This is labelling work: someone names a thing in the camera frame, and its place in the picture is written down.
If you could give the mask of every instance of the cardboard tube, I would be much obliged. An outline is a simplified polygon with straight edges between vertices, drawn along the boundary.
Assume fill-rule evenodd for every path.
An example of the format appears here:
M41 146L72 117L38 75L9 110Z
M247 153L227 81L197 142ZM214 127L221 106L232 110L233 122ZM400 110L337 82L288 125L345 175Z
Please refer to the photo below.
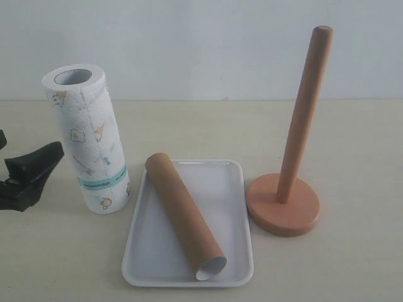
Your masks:
M217 275L227 264L227 258L171 159L163 153L154 154L145 162L145 168L195 277L204 281Z

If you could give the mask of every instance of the teal label band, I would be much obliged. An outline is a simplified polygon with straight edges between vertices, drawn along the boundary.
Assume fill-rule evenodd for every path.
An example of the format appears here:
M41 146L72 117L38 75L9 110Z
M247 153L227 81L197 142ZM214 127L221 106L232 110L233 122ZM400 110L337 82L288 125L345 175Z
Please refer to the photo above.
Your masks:
M127 168L126 165L123 166L123 168L116 173L114 176L103 179L101 181L85 181L83 179L80 179L77 177L79 184L86 188L87 190L90 191L98 191L98 190L104 190L109 187L116 186L126 175L127 173Z

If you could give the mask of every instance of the black object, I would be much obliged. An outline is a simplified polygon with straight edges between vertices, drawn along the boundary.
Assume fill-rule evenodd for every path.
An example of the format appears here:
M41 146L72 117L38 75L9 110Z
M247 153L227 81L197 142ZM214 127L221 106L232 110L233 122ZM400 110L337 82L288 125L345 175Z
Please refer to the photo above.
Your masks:
M0 149L6 144L6 137L0 130ZM63 156L62 144L53 142L32 153L5 159L9 178L0 181L0 210L24 212L36 204L47 179Z

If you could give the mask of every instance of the paper towel roll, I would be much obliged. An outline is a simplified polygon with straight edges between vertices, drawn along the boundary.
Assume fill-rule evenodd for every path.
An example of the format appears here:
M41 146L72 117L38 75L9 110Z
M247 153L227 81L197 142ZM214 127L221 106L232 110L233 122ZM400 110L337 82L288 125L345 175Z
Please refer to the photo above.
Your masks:
M97 214L122 209L131 198L130 181L104 71L65 66L42 84L88 208Z

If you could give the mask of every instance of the paper towel roll hole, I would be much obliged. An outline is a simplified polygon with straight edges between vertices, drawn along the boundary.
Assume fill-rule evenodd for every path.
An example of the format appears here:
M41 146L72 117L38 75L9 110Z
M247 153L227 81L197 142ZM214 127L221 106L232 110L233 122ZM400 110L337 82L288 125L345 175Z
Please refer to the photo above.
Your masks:
M222 271L227 264L227 258L216 257L202 265L196 273L196 279L199 281L209 280Z
M59 85L81 84L88 81L92 74L87 69L72 69L55 76L55 82Z

